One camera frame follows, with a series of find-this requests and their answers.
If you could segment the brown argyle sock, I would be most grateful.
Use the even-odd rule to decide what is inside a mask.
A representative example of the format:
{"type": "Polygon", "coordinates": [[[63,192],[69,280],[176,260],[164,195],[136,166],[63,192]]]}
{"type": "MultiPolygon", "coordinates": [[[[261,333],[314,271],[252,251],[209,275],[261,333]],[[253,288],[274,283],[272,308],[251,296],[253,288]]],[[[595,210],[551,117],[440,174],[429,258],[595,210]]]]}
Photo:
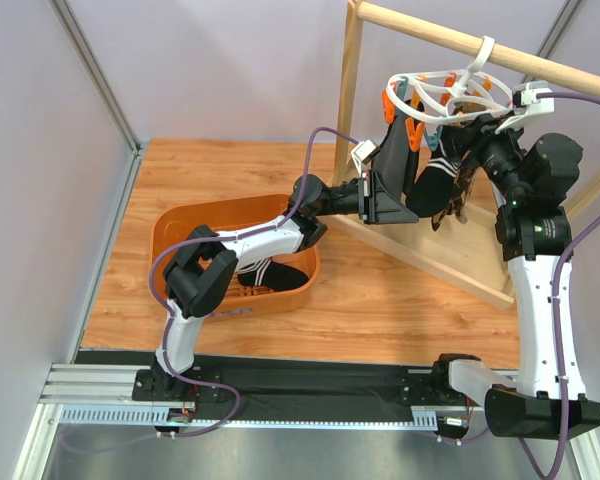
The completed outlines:
{"type": "Polygon", "coordinates": [[[461,168],[459,170],[452,184],[451,198],[446,202],[444,208],[431,219],[433,231],[440,228],[447,216],[453,216],[461,224],[467,223],[468,217],[465,206],[471,196],[475,175],[475,169],[461,168]]]}
{"type": "Polygon", "coordinates": [[[452,194],[452,213],[461,224],[466,224],[468,221],[465,207],[472,194],[477,169],[474,163],[464,159],[456,176],[452,194]]]}

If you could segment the black white-striped sock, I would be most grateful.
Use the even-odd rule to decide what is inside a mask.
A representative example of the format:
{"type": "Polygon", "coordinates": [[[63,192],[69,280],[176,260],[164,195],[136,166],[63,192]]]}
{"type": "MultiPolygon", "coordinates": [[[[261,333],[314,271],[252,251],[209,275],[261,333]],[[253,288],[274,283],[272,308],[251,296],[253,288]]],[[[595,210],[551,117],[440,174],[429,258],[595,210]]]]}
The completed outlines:
{"type": "Polygon", "coordinates": [[[309,281],[303,271],[271,258],[247,265],[238,271],[237,277],[242,286],[266,287],[274,292],[295,290],[309,281]]]}

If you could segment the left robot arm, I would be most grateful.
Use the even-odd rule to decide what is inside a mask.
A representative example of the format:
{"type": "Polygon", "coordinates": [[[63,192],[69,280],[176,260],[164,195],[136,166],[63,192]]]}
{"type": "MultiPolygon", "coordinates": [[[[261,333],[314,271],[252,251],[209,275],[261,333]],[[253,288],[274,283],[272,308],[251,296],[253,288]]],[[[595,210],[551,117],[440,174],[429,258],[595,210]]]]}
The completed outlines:
{"type": "Polygon", "coordinates": [[[414,184],[411,171],[370,169],[336,187],[303,174],[279,215],[234,230],[215,231],[202,224],[165,247],[151,264],[148,278],[152,296],[167,313],[149,370],[153,392],[186,399],[199,385],[190,375],[194,346],[204,320],[225,300],[233,279],[274,292],[303,287],[308,276],[275,262],[275,257],[314,247],[327,231],[323,216],[356,214],[371,225],[418,222],[408,204],[414,184]]]}

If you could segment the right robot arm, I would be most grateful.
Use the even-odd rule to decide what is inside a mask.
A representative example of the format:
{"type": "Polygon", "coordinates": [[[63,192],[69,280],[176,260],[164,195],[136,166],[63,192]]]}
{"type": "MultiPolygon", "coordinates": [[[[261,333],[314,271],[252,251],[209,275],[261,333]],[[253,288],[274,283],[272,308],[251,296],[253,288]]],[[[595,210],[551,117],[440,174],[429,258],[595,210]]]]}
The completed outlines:
{"type": "Polygon", "coordinates": [[[482,169],[495,189],[495,232],[516,294],[520,365],[508,380],[468,356],[448,364],[449,386],[480,404],[496,437],[572,439],[600,426],[587,396],[570,315],[572,242],[562,203],[579,178],[582,147],[560,133],[520,147],[522,130],[481,115],[443,128],[443,158],[465,176],[482,169]]]}

